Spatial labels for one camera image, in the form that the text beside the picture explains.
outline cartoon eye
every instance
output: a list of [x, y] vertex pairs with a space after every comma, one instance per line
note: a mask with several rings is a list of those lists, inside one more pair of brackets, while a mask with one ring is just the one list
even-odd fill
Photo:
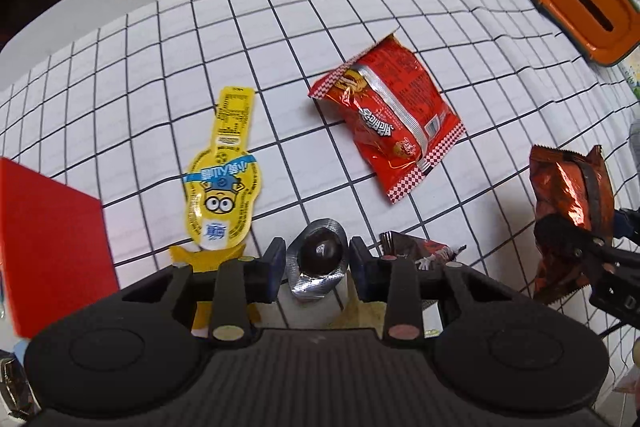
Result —
[[231, 198], [222, 198], [220, 200], [220, 211], [229, 212], [234, 207], [234, 202]]
[[217, 197], [210, 196], [209, 198], [204, 200], [204, 206], [207, 207], [207, 210], [210, 210], [211, 212], [215, 212], [220, 206], [220, 201], [218, 201]]

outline red box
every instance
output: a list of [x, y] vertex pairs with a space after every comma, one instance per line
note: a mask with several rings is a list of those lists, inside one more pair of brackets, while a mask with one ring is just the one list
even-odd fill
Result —
[[100, 201], [0, 158], [0, 257], [15, 333], [118, 291]]

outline spoon-shaped yellow package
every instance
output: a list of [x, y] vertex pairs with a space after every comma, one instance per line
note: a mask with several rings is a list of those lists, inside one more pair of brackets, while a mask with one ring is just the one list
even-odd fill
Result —
[[211, 143], [184, 176], [187, 230], [206, 250], [238, 245], [251, 227], [260, 171], [246, 152], [254, 90], [224, 87], [218, 99]]

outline checkered tablecloth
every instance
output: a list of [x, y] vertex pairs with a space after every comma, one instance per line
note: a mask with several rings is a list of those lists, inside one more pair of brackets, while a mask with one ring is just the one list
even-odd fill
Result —
[[[316, 78], [398, 28], [468, 133], [409, 197], [380, 191]], [[638, 101], [618, 67], [580, 56], [530, 0], [159, 0], [47, 57], [1, 95], [2, 153], [102, 200], [120, 285], [189, 246], [180, 182], [207, 146], [223, 86], [256, 89], [250, 151], [263, 176], [247, 253], [333, 217], [379, 252], [386, 230], [467, 248], [460, 261], [530, 294], [532, 144], [586, 153], [602, 144], [620, 207], [638, 208], [628, 129]], [[625, 241], [625, 248], [632, 245]], [[579, 292], [560, 312], [602, 331], [612, 317]], [[265, 325], [320, 327], [346, 302], [301, 305], [288, 287]], [[426, 312], [437, 327], [435, 308]], [[623, 373], [635, 330], [607, 339]]]

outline red snack bag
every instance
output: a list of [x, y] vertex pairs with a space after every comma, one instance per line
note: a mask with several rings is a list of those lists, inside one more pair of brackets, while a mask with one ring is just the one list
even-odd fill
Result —
[[465, 132], [427, 71], [393, 35], [322, 77], [309, 96], [338, 104], [392, 203], [420, 183]]

